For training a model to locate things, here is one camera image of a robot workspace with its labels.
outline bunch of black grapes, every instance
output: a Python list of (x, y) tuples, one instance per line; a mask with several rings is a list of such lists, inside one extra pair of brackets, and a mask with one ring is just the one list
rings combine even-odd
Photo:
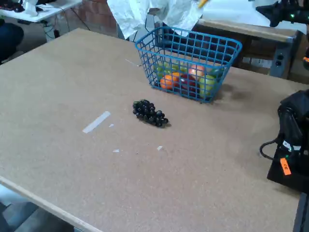
[(155, 105), (148, 100), (135, 101), (133, 108), (133, 113), (137, 118), (157, 127), (162, 127), (163, 124), (169, 122), (167, 118), (164, 118), (165, 114), (161, 110), (155, 111)]

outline orange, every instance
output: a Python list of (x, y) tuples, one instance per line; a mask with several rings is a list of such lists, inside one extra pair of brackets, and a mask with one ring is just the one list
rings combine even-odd
[(176, 83), (179, 83), (179, 77), (180, 77), (180, 73), (179, 72), (173, 72), (171, 75), (170, 74), (165, 75), (160, 80), (161, 88), (173, 89), (173, 86)]

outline blue wire basket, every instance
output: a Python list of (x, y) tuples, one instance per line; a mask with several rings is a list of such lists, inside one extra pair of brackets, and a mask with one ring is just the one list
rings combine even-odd
[(135, 43), (149, 84), (200, 102), (211, 102), (234, 59), (239, 41), (159, 27)]

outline brick wall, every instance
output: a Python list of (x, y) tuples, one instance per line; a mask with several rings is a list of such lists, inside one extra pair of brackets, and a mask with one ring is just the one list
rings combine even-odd
[[(82, 5), (75, 7), (74, 11), (86, 24), (100, 26), (107, 32), (115, 33), (117, 30), (116, 20), (107, 5), (107, 0), (85, 0)], [(79, 20), (70, 10), (66, 14), (69, 21)]]

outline red apple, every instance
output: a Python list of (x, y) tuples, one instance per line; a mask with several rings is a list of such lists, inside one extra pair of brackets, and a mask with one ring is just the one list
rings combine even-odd
[(181, 75), (180, 84), (177, 83), (176, 85), (174, 85), (173, 90), (174, 92), (181, 92), (181, 94), (185, 96), (188, 96), (189, 91), (189, 96), (191, 97), (197, 97), (197, 95), (199, 94), (199, 89), (197, 88), (197, 81), (192, 76), (186, 74)]
[(189, 74), (192, 75), (196, 80), (199, 80), (200, 77), (205, 75), (205, 67), (202, 65), (191, 65), (189, 69)]

